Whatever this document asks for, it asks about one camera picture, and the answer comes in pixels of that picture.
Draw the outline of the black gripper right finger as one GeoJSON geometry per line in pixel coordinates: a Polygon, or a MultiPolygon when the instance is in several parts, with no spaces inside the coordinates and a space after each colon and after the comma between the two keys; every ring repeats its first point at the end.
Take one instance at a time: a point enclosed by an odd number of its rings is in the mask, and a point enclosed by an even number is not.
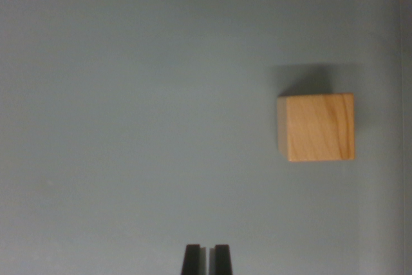
{"type": "Polygon", "coordinates": [[[209,275],[233,275],[229,245],[219,244],[209,249],[209,275]]]}

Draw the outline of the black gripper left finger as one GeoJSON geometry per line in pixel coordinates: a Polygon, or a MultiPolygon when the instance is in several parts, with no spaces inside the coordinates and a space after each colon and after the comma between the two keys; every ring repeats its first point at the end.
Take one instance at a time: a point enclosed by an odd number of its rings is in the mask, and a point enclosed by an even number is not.
{"type": "Polygon", "coordinates": [[[186,245],[181,275],[205,275],[206,269],[206,248],[200,244],[186,245]]]}

